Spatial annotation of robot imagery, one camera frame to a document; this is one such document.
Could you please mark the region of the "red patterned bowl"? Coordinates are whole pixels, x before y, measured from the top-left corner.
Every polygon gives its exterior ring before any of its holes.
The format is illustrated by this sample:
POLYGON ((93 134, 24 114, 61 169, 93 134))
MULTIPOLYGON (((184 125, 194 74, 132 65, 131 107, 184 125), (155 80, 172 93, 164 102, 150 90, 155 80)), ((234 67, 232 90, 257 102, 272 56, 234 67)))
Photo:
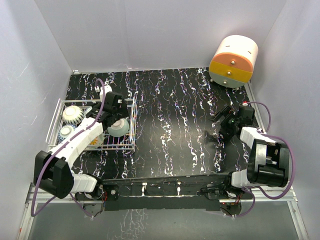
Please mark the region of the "red patterned bowl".
POLYGON ((62 143, 66 138, 68 138, 76 129, 75 125, 64 125, 58 132, 57 144, 62 143))

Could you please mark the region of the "yellow floral bowl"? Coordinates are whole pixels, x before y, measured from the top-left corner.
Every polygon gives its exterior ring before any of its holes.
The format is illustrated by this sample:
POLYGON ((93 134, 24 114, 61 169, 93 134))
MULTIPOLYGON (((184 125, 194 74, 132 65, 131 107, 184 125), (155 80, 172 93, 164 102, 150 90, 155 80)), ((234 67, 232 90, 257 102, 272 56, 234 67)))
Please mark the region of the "yellow floral bowl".
POLYGON ((97 136, 87 147, 86 149, 88 150, 95 150, 95 149, 98 149, 100 148, 103 143, 104 143, 104 139, 105 139, 105 136, 104 134, 100 134, 99 136, 97 136))

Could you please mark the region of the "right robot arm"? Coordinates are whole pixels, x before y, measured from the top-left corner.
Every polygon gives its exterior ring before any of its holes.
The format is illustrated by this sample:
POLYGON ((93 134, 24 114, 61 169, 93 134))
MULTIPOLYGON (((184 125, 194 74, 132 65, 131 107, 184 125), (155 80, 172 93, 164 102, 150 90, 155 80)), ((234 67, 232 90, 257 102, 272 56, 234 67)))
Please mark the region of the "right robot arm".
POLYGON ((253 126, 255 109, 240 106, 237 111, 230 106, 218 111, 212 122, 222 120, 219 137, 228 141, 237 136, 250 148, 247 168, 229 174, 223 185, 223 194, 233 199, 242 187, 269 186, 283 188, 287 185, 290 169, 290 151, 285 143, 264 136, 253 126))

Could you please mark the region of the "mint green bowl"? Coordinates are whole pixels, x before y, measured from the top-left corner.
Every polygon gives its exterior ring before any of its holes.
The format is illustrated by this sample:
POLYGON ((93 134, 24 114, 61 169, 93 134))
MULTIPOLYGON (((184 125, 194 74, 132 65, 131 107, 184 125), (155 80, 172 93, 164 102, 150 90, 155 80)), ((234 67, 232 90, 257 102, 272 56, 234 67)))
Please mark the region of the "mint green bowl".
POLYGON ((107 128, 109 135, 115 138, 119 138, 128 133, 130 125, 128 121, 124 118, 116 121, 113 125, 107 128))

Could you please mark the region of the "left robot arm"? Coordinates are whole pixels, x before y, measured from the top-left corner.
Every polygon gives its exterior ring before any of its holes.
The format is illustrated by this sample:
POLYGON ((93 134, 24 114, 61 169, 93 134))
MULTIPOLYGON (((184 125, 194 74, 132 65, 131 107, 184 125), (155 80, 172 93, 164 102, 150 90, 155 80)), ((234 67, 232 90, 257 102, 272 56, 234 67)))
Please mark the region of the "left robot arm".
POLYGON ((103 195, 99 178, 91 174, 75 174, 76 159, 98 136, 108 133, 123 137, 129 132, 127 101, 120 93, 109 91, 94 104, 77 128, 60 144, 35 157, 33 183, 53 196, 63 199, 70 193, 86 193, 97 200, 103 195))

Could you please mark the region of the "white orange-rimmed bowl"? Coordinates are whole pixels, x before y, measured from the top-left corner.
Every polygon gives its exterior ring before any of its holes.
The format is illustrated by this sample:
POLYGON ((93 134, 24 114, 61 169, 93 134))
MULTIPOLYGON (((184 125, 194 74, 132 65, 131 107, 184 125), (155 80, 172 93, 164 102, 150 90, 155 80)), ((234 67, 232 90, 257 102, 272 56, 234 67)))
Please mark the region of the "white orange-rimmed bowl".
POLYGON ((62 120, 68 125, 78 125, 84 118, 84 111, 76 105, 68 106, 62 112, 62 120))

